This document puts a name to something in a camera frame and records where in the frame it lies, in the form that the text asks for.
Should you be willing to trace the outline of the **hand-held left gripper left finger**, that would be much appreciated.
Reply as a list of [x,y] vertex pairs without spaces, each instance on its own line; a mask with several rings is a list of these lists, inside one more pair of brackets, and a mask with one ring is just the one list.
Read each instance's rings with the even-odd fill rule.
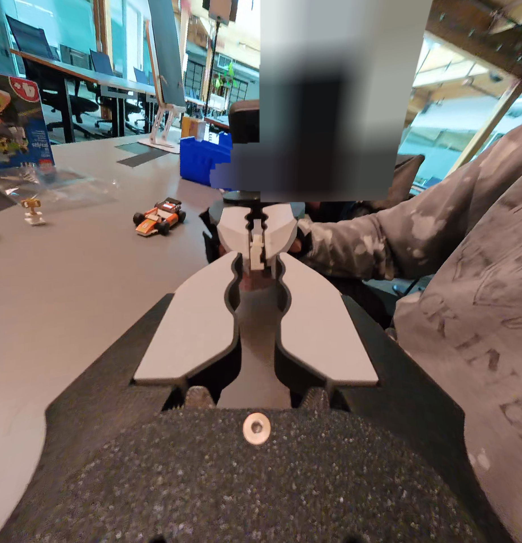
[[134,374],[136,384],[185,384],[237,347],[242,254],[231,251],[189,277]]

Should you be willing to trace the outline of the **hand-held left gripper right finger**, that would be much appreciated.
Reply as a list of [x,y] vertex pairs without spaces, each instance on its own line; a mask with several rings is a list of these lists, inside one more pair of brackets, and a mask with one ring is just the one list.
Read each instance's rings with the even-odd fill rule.
[[283,354],[327,385],[373,386],[378,375],[339,290],[289,254],[280,254],[285,294]]

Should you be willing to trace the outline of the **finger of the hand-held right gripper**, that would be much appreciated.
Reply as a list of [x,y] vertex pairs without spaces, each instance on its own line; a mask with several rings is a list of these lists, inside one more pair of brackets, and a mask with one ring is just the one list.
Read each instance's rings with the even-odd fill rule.
[[286,253],[297,238],[297,219],[291,204],[263,207],[265,255]]
[[224,207],[217,224],[220,253],[250,255],[251,232],[260,232],[260,216],[249,207]]

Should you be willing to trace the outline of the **small white lego piece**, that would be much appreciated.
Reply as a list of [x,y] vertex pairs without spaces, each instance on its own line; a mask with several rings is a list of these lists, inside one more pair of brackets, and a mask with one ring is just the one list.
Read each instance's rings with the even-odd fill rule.
[[250,235],[250,271],[263,272],[265,269],[264,232],[251,232]]

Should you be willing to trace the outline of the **orange lego race car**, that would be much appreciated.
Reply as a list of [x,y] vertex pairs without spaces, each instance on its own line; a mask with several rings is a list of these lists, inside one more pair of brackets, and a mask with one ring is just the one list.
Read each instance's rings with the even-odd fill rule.
[[182,202],[171,197],[158,202],[150,210],[133,216],[136,234],[150,237],[154,234],[167,236],[173,227],[185,221]]

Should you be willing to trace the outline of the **person's right forearm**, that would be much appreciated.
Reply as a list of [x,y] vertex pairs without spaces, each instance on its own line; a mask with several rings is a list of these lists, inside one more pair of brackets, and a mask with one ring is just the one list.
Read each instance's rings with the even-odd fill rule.
[[490,152],[400,204],[358,218],[304,218],[289,253],[322,274],[414,279],[433,274],[464,240],[482,167]]

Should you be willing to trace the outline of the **small tan lego piece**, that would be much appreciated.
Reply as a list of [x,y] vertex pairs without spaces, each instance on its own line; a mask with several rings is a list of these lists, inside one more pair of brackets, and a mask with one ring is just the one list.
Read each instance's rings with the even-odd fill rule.
[[21,200],[20,205],[25,211],[25,221],[31,226],[42,226],[46,224],[42,212],[39,211],[41,201],[37,198]]

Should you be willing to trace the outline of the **blue lego set box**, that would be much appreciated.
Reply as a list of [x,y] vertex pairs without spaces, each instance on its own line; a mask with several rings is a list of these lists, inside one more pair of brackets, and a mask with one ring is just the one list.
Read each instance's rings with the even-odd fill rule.
[[54,164],[38,85],[0,73],[0,169]]

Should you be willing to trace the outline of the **blue plastic bin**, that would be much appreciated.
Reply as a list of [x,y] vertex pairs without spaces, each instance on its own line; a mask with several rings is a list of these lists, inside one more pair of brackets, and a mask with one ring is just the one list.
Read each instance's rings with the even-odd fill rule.
[[180,175],[184,180],[211,186],[210,174],[217,165],[230,163],[231,134],[222,132],[217,142],[199,141],[193,136],[180,140]]

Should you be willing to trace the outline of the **white display stand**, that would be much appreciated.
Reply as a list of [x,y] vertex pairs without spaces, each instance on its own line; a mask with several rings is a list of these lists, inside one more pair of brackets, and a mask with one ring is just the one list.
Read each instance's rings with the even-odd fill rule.
[[149,137],[141,138],[138,143],[172,154],[180,153],[180,144],[173,144],[168,140],[169,130],[173,121],[180,119],[185,112],[185,106],[172,104],[159,105]]

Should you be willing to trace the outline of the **tall black panel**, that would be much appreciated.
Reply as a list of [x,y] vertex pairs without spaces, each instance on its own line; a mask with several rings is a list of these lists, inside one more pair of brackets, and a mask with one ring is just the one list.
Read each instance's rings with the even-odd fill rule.
[[149,1],[149,10],[158,100],[162,104],[185,107],[182,59],[172,2]]

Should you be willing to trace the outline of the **studio light panel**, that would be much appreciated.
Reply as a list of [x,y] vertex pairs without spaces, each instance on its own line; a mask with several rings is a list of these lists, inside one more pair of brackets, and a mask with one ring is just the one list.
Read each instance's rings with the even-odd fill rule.
[[239,1],[202,1],[202,8],[207,10],[210,19],[225,25],[235,22]]

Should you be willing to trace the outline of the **long wooden office desk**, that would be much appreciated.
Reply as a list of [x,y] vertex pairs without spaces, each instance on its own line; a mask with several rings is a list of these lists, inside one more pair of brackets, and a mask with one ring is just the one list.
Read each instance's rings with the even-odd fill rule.
[[112,137],[124,136],[124,128],[126,126],[124,104],[127,99],[131,98],[129,95],[130,93],[134,93],[135,98],[143,99],[143,110],[145,115],[143,132],[149,134],[151,131],[157,110],[154,86],[86,70],[56,60],[41,58],[37,55],[32,55],[24,51],[17,51],[13,48],[9,51],[19,58],[22,58],[24,62],[32,63],[36,65],[38,69],[47,70],[52,73],[51,77],[55,79],[56,83],[59,85],[58,97],[60,103],[66,108],[61,114],[61,120],[67,143],[75,142],[72,108],[67,88],[68,81],[73,82],[79,80],[96,84],[100,88],[103,97],[112,99]]

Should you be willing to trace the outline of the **clear plastic bag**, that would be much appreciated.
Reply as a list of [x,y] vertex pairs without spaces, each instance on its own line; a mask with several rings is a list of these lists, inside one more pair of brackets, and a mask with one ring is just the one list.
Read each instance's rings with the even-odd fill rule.
[[120,185],[70,168],[21,166],[0,169],[0,193],[18,205],[36,199],[43,211],[57,212],[114,202]]

